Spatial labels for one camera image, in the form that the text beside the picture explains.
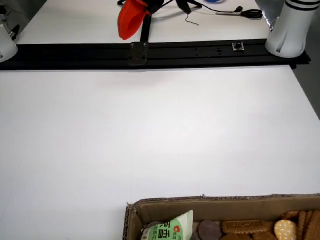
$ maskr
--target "brown cardboard box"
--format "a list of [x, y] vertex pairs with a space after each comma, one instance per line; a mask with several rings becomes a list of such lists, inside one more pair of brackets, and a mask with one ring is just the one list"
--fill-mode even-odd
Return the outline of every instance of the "brown cardboard box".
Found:
[[154, 221], [170, 221], [189, 210], [193, 220], [276, 220], [294, 210], [320, 210], [320, 194], [253, 197], [179, 197], [145, 199], [126, 210], [123, 240], [139, 240], [142, 229]]

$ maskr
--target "white cylinder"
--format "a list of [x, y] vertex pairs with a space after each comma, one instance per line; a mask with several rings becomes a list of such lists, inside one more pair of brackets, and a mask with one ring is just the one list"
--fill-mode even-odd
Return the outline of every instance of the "white cylinder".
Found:
[[319, 0], [286, 0], [266, 41], [266, 49], [281, 58], [300, 56], [305, 51], [307, 34], [319, 5]]
[[5, 26], [0, 25], [0, 63], [11, 59], [17, 52], [17, 45], [9, 36]]

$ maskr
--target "black wire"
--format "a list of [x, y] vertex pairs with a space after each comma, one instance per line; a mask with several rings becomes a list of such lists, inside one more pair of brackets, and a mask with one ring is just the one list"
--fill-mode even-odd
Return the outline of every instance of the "black wire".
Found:
[[23, 14], [22, 12], [19, 12], [19, 11], [13, 10], [13, 9], [12, 9], [12, 8], [7, 4], [7, 3], [5, 3], [4, 1], [0, 0], [0, 3], [2, 3], [4, 6], [7, 6], [7, 7], [8, 7], [8, 9], [10, 9], [10, 11], [11, 11], [11, 12], [14, 12], [14, 13], [16, 13], [16, 14], [20, 14], [20, 15], [23, 15], [23, 16], [25, 16], [25, 17], [26, 17], [26, 19], [30, 20], [30, 19], [28, 18], [28, 16], [27, 16], [27, 15]]
[[[126, 1], [126, 0], [120, 0], [120, 1], [118, 1], [118, 5], [122, 6], [125, 1]], [[168, 4], [172, 3], [173, 1], [174, 1], [174, 0], [170, 0], [170, 1], [166, 2], [165, 4], [163, 4], [163, 5], [161, 6], [161, 8], [163, 8], [164, 6], [167, 6]], [[219, 11], [219, 10], [212, 9], [212, 8], [210, 8], [210, 7], [202, 4], [202, 3], [199, 3], [199, 4], [200, 4], [202, 7], [205, 7], [206, 9], [209, 9], [209, 10], [211, 10], [211, 11], [213, 11], [213, 12], [216, 12], [216, 13], [231, 14], [231, 13], [234, 13], [234, 12], [235, 12], [235, 11]]]
[[199, 24], [198, 24], [198, 23], [196, 23], [196, 22], [188, 21], [188, 18], [189, 18], [189, 14], [186, 16], [186, 19], [185, 19], [185, 21], [186, 21], [187, 23], [189, 23], [189, 24], [194, 24], [194, 25], [199, 26]]
[[170, 1], [166, 2], [165, 4], [163, 4], [163, 5], [161, 6], [161, 8], [163, 8], [164, 6], [168, 5], [169, 3], [172, 3], [173, 1], [174, 1], [174, 0], [170, 0]]
[[234, 11], [219, 11], [219, 10], [215, 10], [215, 9], [212, 9], [212, 8], [210, 8], [210, 7], [202, 4], [202, 3], [200, 3], [200, 4], [202, 5], [202, 7], [205, 7], [206, 9], [209, 9], [209, 10], [214, 11], [214, 12], [216, 12], [216, 13], [224, 13], [224, 14], [234, 13]]
[[[170, 0], [170, 1], [166, 2], [165, 4], [163, 4], [163, 5], [161, 6], [161, 8], [163, 8], [164, 6], [168, 5], [169, 3], [172, 3], [173, 1], [174, 1], [174, 0]], [[212, 8], [210, 8], [210, 7], [202, 4], [202, 3], [199, 3], [199, 4], [200, 4], [202, 7], [205, 7], [206, 9], [209, 9], [209, 10], [211, 10], [211, 11], [213, 11], [213, 12], [216, 12], [216, 13], [225, 13], [225, 14], [234, 13], [234, 11], [219, 11], [219, 10], [212, 9]]]

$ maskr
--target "red object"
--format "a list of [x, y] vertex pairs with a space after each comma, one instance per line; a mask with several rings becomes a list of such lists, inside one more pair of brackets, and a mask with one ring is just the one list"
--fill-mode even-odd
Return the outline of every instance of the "red object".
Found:
[[173, 228], [173, 231], [176, 232], [176, 233], [180, 233], [181, 229], [180, 229], [179, 226], [175, 226], [175, 227]]
[[145, 16], [151, 15], [148, 4], [141, 0], [126, 0], [118, 17], [119, 36], [123, 40], [131, 38], [140, 28]]

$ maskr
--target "black tool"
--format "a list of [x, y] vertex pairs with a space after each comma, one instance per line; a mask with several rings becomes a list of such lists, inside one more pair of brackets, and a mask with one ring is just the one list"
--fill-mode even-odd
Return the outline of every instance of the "black tool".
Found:
[[223, 16], [240, 16], [247, 19], [252, 20], [259, 20], [263, 18], [263, 13], [259, 9], [251, 9], [247, 11], [240, 11], [240, 12], [217, 12], [216, 15], [223, 15]]

